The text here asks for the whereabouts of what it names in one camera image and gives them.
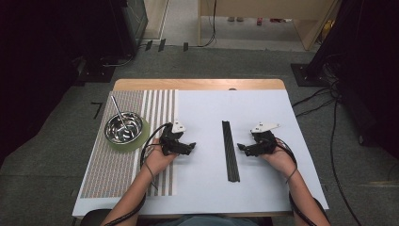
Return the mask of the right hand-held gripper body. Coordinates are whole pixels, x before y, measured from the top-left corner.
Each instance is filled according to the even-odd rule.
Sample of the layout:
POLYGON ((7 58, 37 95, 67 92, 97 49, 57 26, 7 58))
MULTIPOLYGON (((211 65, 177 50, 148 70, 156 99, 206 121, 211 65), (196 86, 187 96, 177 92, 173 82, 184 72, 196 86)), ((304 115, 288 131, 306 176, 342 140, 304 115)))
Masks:
POLYGON ((276 128, 279 128, 278 123, 259 122, 253 129, 251 129, 250 133, 255 140, 253 151, 256 150, 264 153, 274 152, 277 147, 277 142, 271 130, 276 128))

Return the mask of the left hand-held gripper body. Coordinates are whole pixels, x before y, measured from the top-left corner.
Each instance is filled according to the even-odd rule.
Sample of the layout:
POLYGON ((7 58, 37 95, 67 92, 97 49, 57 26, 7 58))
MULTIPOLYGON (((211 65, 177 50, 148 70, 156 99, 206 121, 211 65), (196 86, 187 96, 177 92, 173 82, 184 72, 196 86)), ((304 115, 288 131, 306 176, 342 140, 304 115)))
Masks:
POLYGON ((159 144, 162 147, 164 155, 171 153, 181 154, 181 151, 186 148, 186 144, 179 141, 180 137, 184 134, 185 127, 179 123, 168 122, 163 125, 162 134, 159 138, 159 144))

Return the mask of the row of black chopsticks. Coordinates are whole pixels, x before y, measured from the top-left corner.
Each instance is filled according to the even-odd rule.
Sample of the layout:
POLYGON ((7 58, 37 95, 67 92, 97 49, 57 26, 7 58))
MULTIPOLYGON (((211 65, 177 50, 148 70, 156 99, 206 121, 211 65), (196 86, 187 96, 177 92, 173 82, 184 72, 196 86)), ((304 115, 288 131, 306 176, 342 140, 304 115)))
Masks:
POLYGON ((222 129, 224 137, 225 159, 226 159, 226 166, 228 173, 228 181, 236 183, 240 181, 240 175, 235 156, 230 123, 228 121, 223 121, 222 129))

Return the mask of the stainless steel bowl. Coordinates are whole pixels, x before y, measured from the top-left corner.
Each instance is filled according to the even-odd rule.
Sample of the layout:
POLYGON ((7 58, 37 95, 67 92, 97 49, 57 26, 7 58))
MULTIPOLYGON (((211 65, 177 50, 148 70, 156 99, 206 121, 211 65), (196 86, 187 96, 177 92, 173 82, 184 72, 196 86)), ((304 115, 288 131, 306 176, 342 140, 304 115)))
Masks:
POLYGON ((104 135, 112 144, 124 145, 138 139, 143 132, 143 120, 134 112, 122 112, 105 124, 104 135))

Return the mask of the person's left hand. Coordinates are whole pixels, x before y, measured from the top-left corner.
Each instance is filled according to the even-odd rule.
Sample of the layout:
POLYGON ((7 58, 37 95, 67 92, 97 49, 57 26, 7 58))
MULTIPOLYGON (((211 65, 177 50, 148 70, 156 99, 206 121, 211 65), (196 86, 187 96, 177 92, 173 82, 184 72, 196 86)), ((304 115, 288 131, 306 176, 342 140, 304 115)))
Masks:
POLYGON ((150 176, 150 178, 152 178, 165 170, 177 156, 176 153, 164 155, 162 147, 159 144, 159 139, 155 138, 152 141, 151 153, 145 160, 143 170, 150 176))

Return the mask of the person's right hand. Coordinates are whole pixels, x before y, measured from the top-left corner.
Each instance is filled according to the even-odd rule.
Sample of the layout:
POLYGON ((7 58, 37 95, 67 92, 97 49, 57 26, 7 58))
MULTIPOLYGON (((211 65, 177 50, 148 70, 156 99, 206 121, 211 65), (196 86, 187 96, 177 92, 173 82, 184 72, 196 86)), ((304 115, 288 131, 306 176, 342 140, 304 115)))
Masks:
POLYGON ((296 164, 292 157, 285 152, 286 146, 278 139, 278 146, 271 154, 265 153, 261 158, 267 161, 275 170, 279 171, 286 179, 296 171, 296 164))

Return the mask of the round green coaster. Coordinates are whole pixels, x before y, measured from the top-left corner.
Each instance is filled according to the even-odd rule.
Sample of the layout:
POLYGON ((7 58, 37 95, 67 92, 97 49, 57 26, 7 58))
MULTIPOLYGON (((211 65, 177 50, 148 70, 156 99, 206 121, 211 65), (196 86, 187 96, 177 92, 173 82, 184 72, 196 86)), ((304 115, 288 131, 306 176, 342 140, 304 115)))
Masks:
POLYGON ((149 135, 150 135, 150 125, 145 120, 143 120, 143 132, 138 137, 137 140, 135 140, 131 143, 128 143, 128 144, 124 144, 124 145, 112 144, 108 140, 107 140, 107 143, 115 151, 122 152, 122 153, 128 153, 128 152, 135 151, 136 149, 142 147, 144 145, 144 143, 146 142, 146 140, 149 138, 149 135))

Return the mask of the white table sheet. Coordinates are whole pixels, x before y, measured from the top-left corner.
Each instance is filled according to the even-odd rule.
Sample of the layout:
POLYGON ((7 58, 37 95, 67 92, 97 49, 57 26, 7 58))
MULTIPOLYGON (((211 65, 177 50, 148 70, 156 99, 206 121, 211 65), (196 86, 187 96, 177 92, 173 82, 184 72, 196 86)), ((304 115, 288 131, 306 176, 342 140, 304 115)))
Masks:
POLYGON ((240 179, 229 181, 223 122, 230 124, 234 144, 252 144, 250 132, 258 123, 271 127, 292 149, 313 197, 327 201, 284 89, 112 91, 103 119, 108 121, 119 110, 138 113, 152 129, 179 121, 186 128, 181 141, 196 145, 159 175, 139 212, 143 218, 290 212, 285 179, 260 157, 236 151, 240 179))

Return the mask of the wooden table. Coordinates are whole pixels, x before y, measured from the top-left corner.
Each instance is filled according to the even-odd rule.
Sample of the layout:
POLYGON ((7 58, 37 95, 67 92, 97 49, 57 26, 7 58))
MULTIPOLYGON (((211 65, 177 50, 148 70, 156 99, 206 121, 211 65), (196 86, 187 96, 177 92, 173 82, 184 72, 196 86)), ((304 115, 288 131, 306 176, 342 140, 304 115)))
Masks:
MULTIPOLYGON (((261 99, 279 99, 282 107, 289 104, 286 87, 280 79, 120 79, 110 92, 164 89, 178 92, 177 119, 185 121, 189 128, 194 126, 194 115, 201 110, 212 108, 215 112, 229 113, 221 100, 223 94, 242 96, 248 93, 255 103, 261 99)), ((82 218, 91 210, 110 207, 120 198, 81 199, 79 194, 72 211, 77 218, 82 218)))

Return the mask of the striped woven placemat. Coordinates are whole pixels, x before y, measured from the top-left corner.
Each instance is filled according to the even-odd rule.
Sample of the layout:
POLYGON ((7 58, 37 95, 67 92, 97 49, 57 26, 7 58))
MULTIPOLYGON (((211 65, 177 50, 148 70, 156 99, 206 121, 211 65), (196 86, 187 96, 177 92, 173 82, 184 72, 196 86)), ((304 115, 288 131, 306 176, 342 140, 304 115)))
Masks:
POLYGON ((144 145, 135 151, 122 153, 113 150, 105 138, 106 122, 118 114, 111 95, 115 96, 120 111, 135 112, 150 125, 150 135, 145 143, 161 135, 161 125, 177 119, 178 92, 174 89, 110 92, 81 185, 81 199, 118 198, 139 171, 140 154, 144 145))

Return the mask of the person's blue clothing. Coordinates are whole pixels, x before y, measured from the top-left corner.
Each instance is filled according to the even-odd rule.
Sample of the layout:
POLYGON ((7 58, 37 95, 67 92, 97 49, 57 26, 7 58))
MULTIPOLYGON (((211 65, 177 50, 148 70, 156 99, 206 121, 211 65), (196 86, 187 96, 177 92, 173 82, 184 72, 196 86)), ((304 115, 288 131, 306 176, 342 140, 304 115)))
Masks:
POLYGON ((260 226, 257 220, 209 215, 184 216, 173 220, 150 223, 150 226, 260 226))

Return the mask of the black flat stand base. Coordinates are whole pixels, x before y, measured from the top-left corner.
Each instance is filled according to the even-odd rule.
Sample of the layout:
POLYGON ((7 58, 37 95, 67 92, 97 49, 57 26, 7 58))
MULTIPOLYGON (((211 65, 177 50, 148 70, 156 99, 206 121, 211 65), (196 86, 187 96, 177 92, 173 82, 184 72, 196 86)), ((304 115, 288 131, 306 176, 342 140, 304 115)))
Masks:
POLYGON ((86 83, 109 83, 115 71, 114 67, 104 65, 96 57, 85 58, 84 56, 76 59, 76 69, 78 71, 76 86, 84 86, 86 83))

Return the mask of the black round seat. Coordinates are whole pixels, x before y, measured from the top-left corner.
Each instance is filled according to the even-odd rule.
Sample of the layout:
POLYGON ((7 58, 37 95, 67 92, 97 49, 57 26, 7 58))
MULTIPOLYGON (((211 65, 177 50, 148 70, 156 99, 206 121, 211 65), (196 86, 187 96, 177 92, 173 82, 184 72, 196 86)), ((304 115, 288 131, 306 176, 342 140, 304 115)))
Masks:
POLYGON ((110 209, 89 211, 81 220, 80 226, 102 226, 109 221, 110 209))

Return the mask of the beige floor tape strip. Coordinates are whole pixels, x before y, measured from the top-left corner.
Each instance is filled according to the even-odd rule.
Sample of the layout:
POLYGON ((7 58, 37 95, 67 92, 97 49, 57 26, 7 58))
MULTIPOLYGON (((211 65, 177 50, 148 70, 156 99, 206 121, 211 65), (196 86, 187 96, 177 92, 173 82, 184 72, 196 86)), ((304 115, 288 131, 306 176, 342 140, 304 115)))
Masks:
POLYGON ((359 184, 359 186, 382 187, 382 188, 399 187, 399 181, 371 181, 359 184))

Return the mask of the black curtain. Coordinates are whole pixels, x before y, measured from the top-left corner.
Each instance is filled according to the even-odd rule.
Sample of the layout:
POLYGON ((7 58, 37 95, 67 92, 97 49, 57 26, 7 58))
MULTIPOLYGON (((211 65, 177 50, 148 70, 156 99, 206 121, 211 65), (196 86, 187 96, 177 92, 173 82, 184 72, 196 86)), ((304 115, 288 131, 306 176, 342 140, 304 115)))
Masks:
POLYGON ((342 0, 306 73, 326 65, 363 140, 399 159, 399 0, 342 0))
POLYGON ((118 0, 0 0, 0 166, 78 77, 76 59, 120 54, 118 0))

